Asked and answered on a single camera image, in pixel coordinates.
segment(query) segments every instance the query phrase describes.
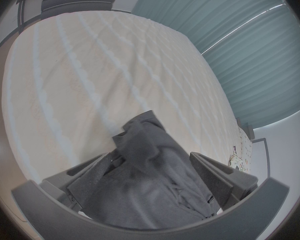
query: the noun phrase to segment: patterned pillow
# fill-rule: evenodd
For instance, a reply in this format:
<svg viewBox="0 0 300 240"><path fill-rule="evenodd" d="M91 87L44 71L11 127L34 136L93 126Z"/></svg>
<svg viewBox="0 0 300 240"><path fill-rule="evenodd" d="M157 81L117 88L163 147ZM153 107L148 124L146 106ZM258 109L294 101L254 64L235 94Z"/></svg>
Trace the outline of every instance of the patterned pillow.
<svg viewBox="0 0 300 240"><path fill-rule="evenodd" d="M228 166L242 171L243 161L237 156L236 146L233 146L233 154L230 156Z"/></svg>
<svg viewBox="0 0 300 240"><path fill-rule="evenodd" d="M251 154L252 154L252 142L241 128L239 128L241 137L241 159L242 159L242 171L245 173L251 172Z"/></svg>

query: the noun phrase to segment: dark gray cloth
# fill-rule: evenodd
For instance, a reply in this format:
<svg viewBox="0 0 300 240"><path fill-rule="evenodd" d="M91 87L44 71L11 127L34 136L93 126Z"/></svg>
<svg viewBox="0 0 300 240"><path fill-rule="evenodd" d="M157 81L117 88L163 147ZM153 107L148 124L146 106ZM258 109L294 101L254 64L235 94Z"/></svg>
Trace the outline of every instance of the dark gray cloth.
<svg viewBox="0 0 300 240"><path fill-rule="evenodd" d="M216 214L220 207L188 154L152 111L136 116L123 129L113 137L117 148L109 154L112 163L108 170L101 178L96 171L93 184L90 176L89 194L80 200L86 215L124 228L164 229ZM84 177L74 183L80 189L86 185Z"/></svg>

